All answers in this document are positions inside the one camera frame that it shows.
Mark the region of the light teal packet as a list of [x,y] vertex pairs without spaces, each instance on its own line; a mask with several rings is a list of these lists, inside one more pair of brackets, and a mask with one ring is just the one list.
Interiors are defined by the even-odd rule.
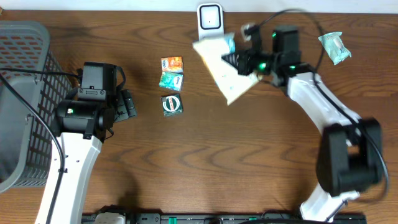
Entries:
[[342,34],[342,32],[330,32],[318,37],[334,65],[352,57],[351,52],[345,47],[340,37]]

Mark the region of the yellow snack bag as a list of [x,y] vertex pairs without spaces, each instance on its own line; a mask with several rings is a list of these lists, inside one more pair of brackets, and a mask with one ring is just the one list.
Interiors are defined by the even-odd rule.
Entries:
[[215,83],[224,95],[227,105],[237,100],[255,84],[259,78],[255,73],[239,75],[229,63],[221,59],[223,55],[235,53],[234,33],[205,37],[193,43],[193,49],[203,60]]

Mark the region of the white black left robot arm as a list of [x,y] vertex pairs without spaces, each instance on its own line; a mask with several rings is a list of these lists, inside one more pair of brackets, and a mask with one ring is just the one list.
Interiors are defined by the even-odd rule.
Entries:
[[129,90],[108,101],[62,100],[53,111],[56,139],[36,223],[80,223],[91,171],[113,124],[136,116]]

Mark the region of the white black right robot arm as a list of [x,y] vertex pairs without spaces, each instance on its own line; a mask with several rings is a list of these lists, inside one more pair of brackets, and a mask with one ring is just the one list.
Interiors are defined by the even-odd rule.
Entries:
[[306,112],[321,134],[316,173],[318,184],[299,207],[297,223],[331,223],[350,200],[372,185],[387,180],[382,157],[381,126],[362,119],[324,85],[315,67],[301,60],[299,32],[279,26],[272,33],[272,51],[262,49],[261,27],[243,26],[250,49],[222,56],[239,75],[272,76],[281,89]]

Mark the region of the green Zam-Buk box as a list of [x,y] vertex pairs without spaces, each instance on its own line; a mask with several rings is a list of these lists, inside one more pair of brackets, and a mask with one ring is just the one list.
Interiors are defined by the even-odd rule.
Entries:
[[183,113],[182,101],[179,94],[162,96],[160,99],[164,116],[173,116]]

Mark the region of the teal tissue packet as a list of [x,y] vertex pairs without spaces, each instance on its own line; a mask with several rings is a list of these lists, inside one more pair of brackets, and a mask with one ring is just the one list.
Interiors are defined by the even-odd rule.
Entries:
[[159,86],[169,90],[180,91],[182,89],[183,74],[173,72],[162,72]]

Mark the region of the grey plastic mesh basket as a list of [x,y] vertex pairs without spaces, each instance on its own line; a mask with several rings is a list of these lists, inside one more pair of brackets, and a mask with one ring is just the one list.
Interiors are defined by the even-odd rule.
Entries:
[[[50,34],[38,22],[1,22],[1,75],[45,120],[72,89],[50,50]],[[52,138],[37,118],[1,87],[1,191],[45,185]]]

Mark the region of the orange tissue packet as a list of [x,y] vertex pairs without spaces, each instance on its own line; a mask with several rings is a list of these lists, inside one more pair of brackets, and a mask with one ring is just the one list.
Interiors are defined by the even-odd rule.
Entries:
[[161,58],[161,67],[163,72],[183,72],[183,60],[181,56],[178,57],[164,57]]

